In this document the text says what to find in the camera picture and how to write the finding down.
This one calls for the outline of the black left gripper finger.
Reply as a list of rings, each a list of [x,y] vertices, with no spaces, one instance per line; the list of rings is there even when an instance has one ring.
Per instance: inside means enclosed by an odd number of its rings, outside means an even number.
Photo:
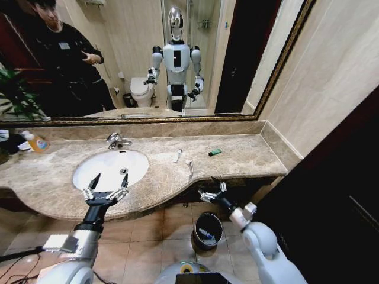
[[[120,201],[128,194],[129,174],[126,173],[121,182],[121,186],[110,194],[110,200]]]
[[[101,174],[97,174],[89,183],[86,188],[82,189],[83,196],[85,200],[94,199],[94,189],[97,187]]]

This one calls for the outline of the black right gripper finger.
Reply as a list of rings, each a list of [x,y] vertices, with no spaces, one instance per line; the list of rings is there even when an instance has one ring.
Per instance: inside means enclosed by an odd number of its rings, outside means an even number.
[[[202,190],[198,190],[198,193],[203,202],[216,203],[216,199],[218,198],[218,194],[216,193],[204,192]]]
[[[220,196],[224,195],[227,192],[227,185],[225,182],[220,181],[216,177],[212,176],[211,177],[212,181],[216,183],[218,186],[217,190],[215,191],[214,195],[215,196]]]

